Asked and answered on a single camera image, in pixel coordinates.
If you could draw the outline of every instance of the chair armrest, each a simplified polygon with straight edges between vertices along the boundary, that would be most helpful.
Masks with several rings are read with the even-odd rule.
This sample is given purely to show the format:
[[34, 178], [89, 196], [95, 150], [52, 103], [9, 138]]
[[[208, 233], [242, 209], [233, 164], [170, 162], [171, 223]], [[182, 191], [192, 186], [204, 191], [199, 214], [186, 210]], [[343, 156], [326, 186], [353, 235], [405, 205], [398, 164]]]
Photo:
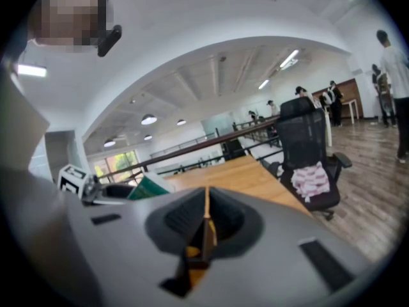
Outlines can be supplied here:
[[279, 171], [279, 166], [280, 166], [279, 162], [273, 162], [271, 165], [269, 165], [267, 170], [270, 172], [271, 175], [273, 175], [275, 178], [277, 178], [277, 173]]
[[349, 168], [352, 166], [351, 159], [349, 159], [345, 154], [342, 152], [335, 152], [333, 157], [337, 159], [337, 161], [341, 164], [343, 168]]

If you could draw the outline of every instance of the man in white shirt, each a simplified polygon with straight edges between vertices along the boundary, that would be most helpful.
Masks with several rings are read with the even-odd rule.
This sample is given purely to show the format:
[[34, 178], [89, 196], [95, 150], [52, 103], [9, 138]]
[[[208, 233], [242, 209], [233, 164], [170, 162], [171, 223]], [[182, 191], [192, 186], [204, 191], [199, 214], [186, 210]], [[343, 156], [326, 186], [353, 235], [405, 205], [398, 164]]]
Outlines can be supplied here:
[[271, 116], [277, 116], [280, 115], [280, 107], [274, 104], [273, 100], [269, 100], [267, 104], [271, 108]]
[[409, 151], [409, 59], [397, 47], [390, 45], [388, 34], [376, 32], [379, 42], [385, 47], [381, 58], [381, 71], [388, 73], [394, 90], [394, 101], [399, 129], [397, 159], [404, 164]]

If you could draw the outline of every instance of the white cube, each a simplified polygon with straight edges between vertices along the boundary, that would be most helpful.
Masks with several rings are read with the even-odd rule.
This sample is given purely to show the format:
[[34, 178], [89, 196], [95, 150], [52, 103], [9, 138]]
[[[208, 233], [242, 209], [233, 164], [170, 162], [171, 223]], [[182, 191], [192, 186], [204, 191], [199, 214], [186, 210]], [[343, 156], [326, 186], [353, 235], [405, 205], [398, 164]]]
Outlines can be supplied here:
[[58, 188], [62, 191], [70, 191], [81, 199], [91, 176], [92, 174], [86, 173], [83, 169], [68, 164], [58, 173]]

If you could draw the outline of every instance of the window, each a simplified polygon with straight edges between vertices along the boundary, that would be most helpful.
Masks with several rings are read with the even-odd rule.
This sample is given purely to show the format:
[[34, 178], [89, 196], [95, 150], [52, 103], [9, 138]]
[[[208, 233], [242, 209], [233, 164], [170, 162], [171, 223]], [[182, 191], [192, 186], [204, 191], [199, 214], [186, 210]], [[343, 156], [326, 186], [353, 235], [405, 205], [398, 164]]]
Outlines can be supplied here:
[[[102, 159], [101, 161], [94, 162], [94, 168], [95, 168], [95, 173], [96, 173], [97, 177], [101, 177], [101, 176], [104, 176], [104, 175], [110, 173], [108, 165], [107, 165], [105, 159]], [[101, 178], [100, 182], [101, 182], [101, 184], [108, 184], [109, 179], [107, 177]]]
[[[105, 158], [101, 161], [95, 162], [95, 171], [96, 175], [98, 177], [101, 177], [102, 175], [106, 175], [109, 173], [113, 173], [115, 171], [119, 171], [121, 169], [127, 168], [129, 166], [136, 165], [138, 163], [138, 160], [136, 158], [135, 152], [132, 150], [127, 153], [120, 153], [119, 155], [115, 156], [110, 156], [108, 158]], [[113, 175], [108, 178], [103, 178], [101, 179], [101, 183], [106, 184], [106, 183], [127, 183], [130, 185], [137, 186], [139, 182], [142, 180], [143, 173], [140, 173], [141, 169], [136, 168], [133, 169], [132, 171], [126, 171], [124, 173], [119, 173], [116, 175]], [[126, 181], [126, 179], [130, 178], [132, 175], [138, 174], [134, 179], [130, 179], [129, 182]]]

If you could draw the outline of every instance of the person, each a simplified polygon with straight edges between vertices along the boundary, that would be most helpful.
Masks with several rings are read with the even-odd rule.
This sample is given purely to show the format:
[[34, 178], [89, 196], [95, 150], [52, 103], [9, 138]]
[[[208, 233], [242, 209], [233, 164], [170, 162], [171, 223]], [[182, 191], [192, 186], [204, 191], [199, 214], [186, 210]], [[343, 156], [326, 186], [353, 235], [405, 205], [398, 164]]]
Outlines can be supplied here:
[[[324, 91], [319, 97], [318, 100], [321, 102], [321, 106], [325, 107], [328, 106], [331, 108], [332, 104], [334, 104], [336, 97], [334, 92], [332, 91]], [[336, 126], [334, 113], [332, 113], [332, 125]]]
[[394, 109], [392, 107], [392, 101], [391, 101], [391, 96], [389, 92], [389, 87], [387, 86], [387, 82], [385, 81], [385, 76], [382, 74], [381, 70], [376, 66], [375, 64], [372, 65], [372, 83], [373, 87], [376, 90], [376, 93], [378, 94], [378, 100], [379, 100], [379, 105], [381, 106], [381, 112], [382, 112], [382, 120], [383, 120], [383, 125], [385, 127], [389, 127], [389, 122], [388, 122], [388, 115], [387, 111], [385, 110], [385, 104], [382, 102], [387, 101], [390, 104], [390, 120], [392, 122], [392, 126], [396, 127], [396, 117], [394, 113]]
[[254, 111], [249, 111], [249, 115], [250, 115], [250, 117], [251, 117], [251, 119], [253, 120], [253, 121], [256, 121], [257, 120], [257, 115], [256, 115], [256, 113], [254, 112]]
[[384, 50], [381, 57], [381, 72], [388, 73], [394, 90], [394, 102], [399, 131], [399, 148], [396, 159], [404, 164], [409, 150], [409, 59], [397, 47], [390, 44], [388, 34], [381, 29], [376, 32]]
[[[2, 47], [1, 63], [17, 73], [17, 62], [29, 41], [39, 46], [64, 46], [66, 50], [70, 47], [73, 52], [83, 51], [81, 47], [95, 46], [98, 55], [102, 56], [101, 48], [106, 54], [107, 38], [112, 38], [110, 34], [113, 33], [106, 30], [110, 13], [109, 0], [37, 0], [17, 26], [8, 45]], [[121, 32], [120, 26], [114, 28]]]
[[334, 81], [330, 81], [330, 87], [328, 88], [328, 94], [331, 96], [332, 103], [330, 105], [332, 113], [332, 121], [334, 126], [343, 126], [341, 123], [341, 112], [343, 104], [341, 99], [343, 94], [339, 91], [337, 84]]
[[299, 95], [300, 97], [309, 97], [309, 100], [311, 100], [315, 108], [322, 108], [321, 102], [318, 99], [315, 99], [311, 93], [301, 86], [297, 86], [295, 88], [295, 95]]
[[267, 105], [271, 108], [271, 116], [278, 116], [280, 115], [280, 107], [274, 104], [273, 100], [269, 100]]

